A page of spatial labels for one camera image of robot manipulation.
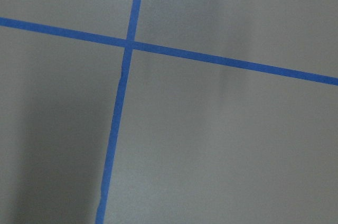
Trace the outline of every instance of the blue tape strip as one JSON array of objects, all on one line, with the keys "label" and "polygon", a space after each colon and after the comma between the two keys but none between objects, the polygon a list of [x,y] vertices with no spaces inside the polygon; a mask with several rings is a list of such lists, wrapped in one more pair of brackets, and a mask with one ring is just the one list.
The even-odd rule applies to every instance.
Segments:
[{"label": "blue tape strip", "polygon": [[0,25],[5,27],[12,27],[20,30],[34,31],[49,35],[58,35],[64,38],[73,38],[78,40],[84,40],[94,43],[102,43],[108,45],[114,45],[119,47],[125,47],[126,40],[119,38],[112,38],[110,36],[91,34],[87,32],[81,32],[76,30],[63,29],[61,27],[53,27],[43,24],[18,21],[8,18],[0,17]]},{"label": "blue tape strip", "polygon": [[101,199],[100,199],[100,203],[99,203],[99,206],[96,212],[96,222],[95,222],[96,224],[103,224],[104,222],[107,199],[108,199],[108,192],[109,192],[109,185],[110,185],[110,179],[111,179],[111,173],[112,173],[112,166],[114,162],[116,143],[117,143],[117,138],[118,138],[118,131],[119,131],[122,108],[123,108],[123,103],[124,103],[124,98],[125,98],[125,93],[126,93],[126,88],[127,88],[130,62],[131,62],[132,53],[133,53],[132,43],[135,39],[140,5],[141,5],[141,0],[133,0],[132,10],[130,12],[126,46],[125,46],[125,51],[124,51],[123,61],[122,61],[121,78],[118,84],[118,89],[117,89],[117,94],[116,94],[114,114],[113,114],[112,122],[111,122],[111,129],[110,129],[110,135],[109,135],[109,140],[108,140],[105,167],[104,167],[104,173],[103,173],[102,183],[101,183]]},{"label": "blue tape strip", "polygon": [[141,42],[134,42],[133,49],[338,86],[338,78],[281,67],[273,67],[265,64],[258,64],[243,60],[229,59],[204,53],[185,51]]}]

